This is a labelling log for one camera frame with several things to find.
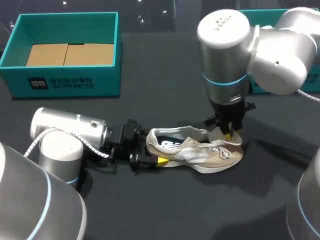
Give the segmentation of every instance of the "metal cylinder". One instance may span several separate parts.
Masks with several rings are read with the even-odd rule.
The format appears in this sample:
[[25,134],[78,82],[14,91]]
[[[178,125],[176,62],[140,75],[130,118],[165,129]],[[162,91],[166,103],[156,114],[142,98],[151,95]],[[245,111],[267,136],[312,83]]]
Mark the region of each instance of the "metal cylinder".
[[260,29],[250,74],[264,90],[292,94],[305,82],[317,48],[310,37],[289,29]]
[[320,238],[320,149],[287,205],[286,221],[293,240]]
[[247,17],[231,9],[214,11],[201,20],[197,36],[209,99],[221,105],[241,101],[249,91],[246,70],[254,41]]
[[79,193],[0,143],[0,239],[82,240],[87,210]]
[[63,131],[52,131],[41,140],[39,166],[76,188],[83,152],[80,140]]
[[97,150],[102,149],[111,133],[105,120],[42,107],[33,116],[31,138],[34,140],[44,130],[53,127],[75,130]]
[[[316,48],[320,48],[320,12],[307,8],[296,7],[285,12],[274,26],[276,30],[290,30],[308,37]],[[316,53],[315,64],[320,64],[320,49]]]

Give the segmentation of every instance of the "beige sneaker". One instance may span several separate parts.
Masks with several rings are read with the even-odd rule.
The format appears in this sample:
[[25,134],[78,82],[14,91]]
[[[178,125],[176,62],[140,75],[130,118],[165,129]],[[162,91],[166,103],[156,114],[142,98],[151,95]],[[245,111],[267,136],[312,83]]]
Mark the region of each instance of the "beige sneaker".
[[162,167],[189,166],[202,174],[217,173],[237,164],[243,157],[237,132],[227,140],[219,127],[209,132],[192,126],[153,128],[146,147],[153,156],[167,159]]

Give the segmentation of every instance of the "teal storage box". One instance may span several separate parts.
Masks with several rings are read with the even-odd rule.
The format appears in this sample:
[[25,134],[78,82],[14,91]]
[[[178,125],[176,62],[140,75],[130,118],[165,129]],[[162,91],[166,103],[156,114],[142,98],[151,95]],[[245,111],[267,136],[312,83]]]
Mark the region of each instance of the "teal storage box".
[[[249,19],[250,25],[275,26],[279,18],[289,9],[256,9],[256,10],[240,10]],[[254,79],[250,79],[252,83],[253,93],[266,93]],[[313,65],[307,78],[301,87],[304,92],[320,92],[320,65]]]
[[[113,45],[110,63],[27,66],[34,46],[58,44]],[[15,98],[119,96],[121,56],[117,12],[20,14],[0,73]]]

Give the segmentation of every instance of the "black table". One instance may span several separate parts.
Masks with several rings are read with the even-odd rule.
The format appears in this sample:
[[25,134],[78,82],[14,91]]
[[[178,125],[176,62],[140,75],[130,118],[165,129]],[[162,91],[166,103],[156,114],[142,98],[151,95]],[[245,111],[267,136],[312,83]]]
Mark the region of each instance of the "black table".
[[[132,118],[146,128],[202,127],[214,112],[192,29],[123,34],[120,98],[14,100],[0,79],[0,141],[24,153],[40,107],[105,119],[110,126]],[[103,174],[86,168],[80,190],[88,215],[85,239],[289,240],[285,207],[320,145],[320,104],[298,95],[247,100],[257,109],[244,119],[245,156],[228,170],[132,172],[120,164],[116,174]],[[38,153],[30,155],[35,162]]]

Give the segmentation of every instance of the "shoe sole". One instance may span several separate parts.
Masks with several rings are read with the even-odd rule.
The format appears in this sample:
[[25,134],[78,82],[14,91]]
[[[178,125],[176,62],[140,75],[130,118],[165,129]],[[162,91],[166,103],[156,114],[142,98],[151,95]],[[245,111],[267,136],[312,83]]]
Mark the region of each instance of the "shoe sole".
[[204,167],[204,166],[199,166],[199,165],[194,165],[194,164],[187,164],[187,163],[180,163],[180,162],[176,162],[176,161],[169,161],[168,164],[164,165],[163,168],[174,168],[177,166],[187,166],[190,168],[193,168],[194,170],[196,170],[199,173],[202,174],[214,174],[214,173],[218,173],[221,172],[223,170],[229,169],[232,166],[236,165],[238,162],[240,162],[240,160],[242,159],[242,157],[236,161],[233,164],[230,164],[228,166],[222,166],[222,167]]

